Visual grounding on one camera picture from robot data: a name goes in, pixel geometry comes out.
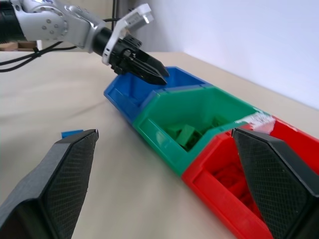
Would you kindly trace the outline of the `green block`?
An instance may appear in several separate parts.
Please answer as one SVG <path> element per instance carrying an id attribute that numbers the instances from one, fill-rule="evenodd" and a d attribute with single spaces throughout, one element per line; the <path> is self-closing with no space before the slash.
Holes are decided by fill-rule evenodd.
<path id="1" fill-rule="evenodd" d="M 183 147 L 186 151 L 192 149 L 198 137 L 198 132 L 196 129 L 190 125 L 185 124 L 181 129 L 176 142 Z"/>
<path id="2" fill-rule="evenodd" d="M 165 131 L 173 140 L 176 140 L 182 131 L 182 127 L 173 125 L 172 127 L 165 128 Z"/>

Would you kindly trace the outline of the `brown cardboard box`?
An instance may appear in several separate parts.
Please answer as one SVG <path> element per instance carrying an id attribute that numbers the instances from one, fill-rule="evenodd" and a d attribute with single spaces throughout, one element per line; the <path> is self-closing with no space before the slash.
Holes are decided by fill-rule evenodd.
<path id="1" fill-rule="evenodd" d="M 20 41 L 0 44 L 0 51 L 32 52 L 37 47 L 36 41 Z"/>

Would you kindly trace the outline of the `blue plastic bin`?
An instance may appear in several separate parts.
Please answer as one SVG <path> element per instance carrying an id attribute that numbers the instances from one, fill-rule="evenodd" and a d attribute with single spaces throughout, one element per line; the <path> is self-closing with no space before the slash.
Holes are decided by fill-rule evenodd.
<path id="1" fill-rule="evenodd" d="M 165 86 L 150 85 L 127 73 L 118 75 L 105 89 L 104 96 L 132 124 L 148 103 L 162 92 L 210 87 L 211 84 L 179 68 L 166 67 L 169 77 Z"/>

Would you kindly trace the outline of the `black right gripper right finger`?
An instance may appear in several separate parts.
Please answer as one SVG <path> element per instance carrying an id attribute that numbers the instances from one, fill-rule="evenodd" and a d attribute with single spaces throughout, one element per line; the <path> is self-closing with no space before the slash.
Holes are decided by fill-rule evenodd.
<path id="1" fill-rule="evenodd" d="M 235 128 L 249 191 L 274 239 L 319 239 L 319 175 L 283 140 Z"/>

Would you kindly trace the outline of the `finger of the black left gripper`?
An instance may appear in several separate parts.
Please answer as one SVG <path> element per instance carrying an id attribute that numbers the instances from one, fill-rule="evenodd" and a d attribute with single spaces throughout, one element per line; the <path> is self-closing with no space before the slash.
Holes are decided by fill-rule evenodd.
<path id="1" fill-rule="evenodd" d="M 167 84 L 164 76 L 157 69 L 147 64 L 133 62 L 129 64 L 128 71 L 148 84 L 160 86 Z"/>
<path id="2" fill-rule="evenodd" d="M 136 52 L 136 59 L 139 60 L 144 66 L 152 67 L 157 70 L 162 76 L 169 76 L 169 72 L 164 64 L 158 59 L 150 56 L 142 50 Z"/>

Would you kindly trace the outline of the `red plastic bin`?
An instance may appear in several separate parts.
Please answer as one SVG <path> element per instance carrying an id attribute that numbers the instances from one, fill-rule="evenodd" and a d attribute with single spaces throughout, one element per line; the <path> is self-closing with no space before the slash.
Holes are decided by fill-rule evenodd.
<path id="1" fill-rule="evenodd" d="M 319 139 L 274 118 L 270 135 L 285 141 L 319 174 Z M 274 239 L 257 209 L 245 177 L 230 188 L 214 173 L 230 163 L 241 165 L 231 130 L 213 137 L 182 175 L 186 185 L 206 204 L 237 239 Z"/>

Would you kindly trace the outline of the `red block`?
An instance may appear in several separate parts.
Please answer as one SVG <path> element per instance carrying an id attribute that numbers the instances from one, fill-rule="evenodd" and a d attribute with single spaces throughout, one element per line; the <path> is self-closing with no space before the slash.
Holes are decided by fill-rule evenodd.
<path id="1" fill-rule="evenodd" d="M 213 175 L 226 188 L 230 188 L 244 178 L 241 165 L 235 163 L 226 165 Z"/>

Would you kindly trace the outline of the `green plastic bin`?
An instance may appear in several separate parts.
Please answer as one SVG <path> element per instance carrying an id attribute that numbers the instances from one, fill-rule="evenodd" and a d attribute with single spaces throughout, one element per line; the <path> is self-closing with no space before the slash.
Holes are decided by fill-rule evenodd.
<path id="1" fill-rule="evenodd" d="M 214 86 L 158 93 L 135 119 L 133 126 L 177 174 L 219 133 L 270 119 L 268 113 Z M 165 128 L 190 125 L 198 132 L 192 149 L 186 151 Z"/>

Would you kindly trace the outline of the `blue block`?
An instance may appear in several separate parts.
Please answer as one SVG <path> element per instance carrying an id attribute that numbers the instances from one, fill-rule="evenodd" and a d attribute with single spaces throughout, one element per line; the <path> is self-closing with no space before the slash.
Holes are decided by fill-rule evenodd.
<path id="1" fill-rule="evenodd" d="M 81 133 L 83 132 L 82 129 L 79 129 L 79 130 L 71 130 L 71 131 L 64 131 L 61 133 L 61 138 L 64 139 L 68 136 L 71 136 L 71 135 L 75 135 L 75 134 L 78 134 L 78 133 Z"/>

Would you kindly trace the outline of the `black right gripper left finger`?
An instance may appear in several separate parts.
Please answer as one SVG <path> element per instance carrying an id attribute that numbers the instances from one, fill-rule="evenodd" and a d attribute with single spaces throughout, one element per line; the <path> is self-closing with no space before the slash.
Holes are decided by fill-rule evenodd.
<path id="1" fill-rule="evenodd" d="M 99 133 L 55 142 L 0 205 L 0 239 L 71 239 L 88 191 Z"/>

